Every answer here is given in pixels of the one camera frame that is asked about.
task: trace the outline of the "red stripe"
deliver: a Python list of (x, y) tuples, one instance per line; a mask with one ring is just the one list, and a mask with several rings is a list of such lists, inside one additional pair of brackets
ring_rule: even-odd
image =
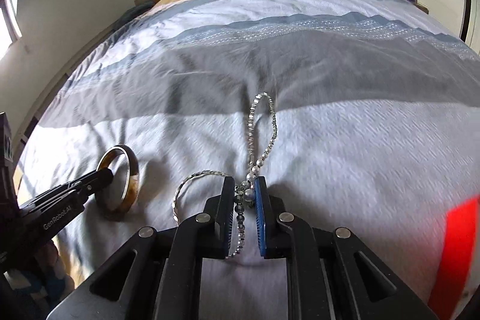
[(428, 306), (440, 320), (449, 320), (469, 277), (475, 238), (479, 199), (471, 199), (447, 214), (445, 244), (437, 281)]

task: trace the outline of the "gold bangle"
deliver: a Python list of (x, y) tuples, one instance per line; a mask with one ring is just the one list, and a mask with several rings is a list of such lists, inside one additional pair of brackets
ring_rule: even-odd
[(124, 154), (127, 158), (127, 182), (123, 190), (121, 203), (114, 210), (110, 210), (105, 202), (105, 190), (95, 193), (95, 201), (101, 213), (108, 220), (120, 221), (130, 210), (138, 195), (138, 160), (134, 152), (126, 145), (118, 144), (110, 148), (100, 159), (97, 171), (106, 168), (113, 160)]

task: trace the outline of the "blue gripper pad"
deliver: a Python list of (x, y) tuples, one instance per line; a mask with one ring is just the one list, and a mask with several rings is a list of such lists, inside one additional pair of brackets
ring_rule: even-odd
[(257, 209), (258, 249), (260, 250), (260, 255), (264, 257), (266, 254), (265, 218), (263, 216), (262, 195), (260, 194), (260, 182), (258, 178), (255, 180), (254, 190), (255, 190), (255, 207)]

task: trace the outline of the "bedsheet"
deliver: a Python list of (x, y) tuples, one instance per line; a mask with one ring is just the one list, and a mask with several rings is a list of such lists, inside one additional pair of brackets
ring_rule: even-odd
[[(249, 104), (266, 91), (278, 124), (261, 172), (269, 191), (312, 226), (350, 227), (426, 301), (446, 212), (480, 190), (479, 78), (476, 53), (405, 0), (161, 0), (59, 91), (20, 159), (20, 192), (94, 170), (118, 143), (137, 154), (141, 190), (125, 221), (105, 221), (90, 199), (59, 234), (79, 282), (140, 227), (174, 227), (187, 175), (243, 180)], [(180, 217), (221, 185), (190, 184)], [(201, 319), (287, 317), (285, 262), (260, 258), (254, 210), (245, 225), (242, 255), (203, 263)]]

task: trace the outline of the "pearl bead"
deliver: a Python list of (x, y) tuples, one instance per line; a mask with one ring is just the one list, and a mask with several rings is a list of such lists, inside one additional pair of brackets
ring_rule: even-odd
[(251, 189), (247, 189), (247, 190), (245, 190), (245, 195), (244, 195), (243, 198), (247, 202), (255, 201), (255, 192)]

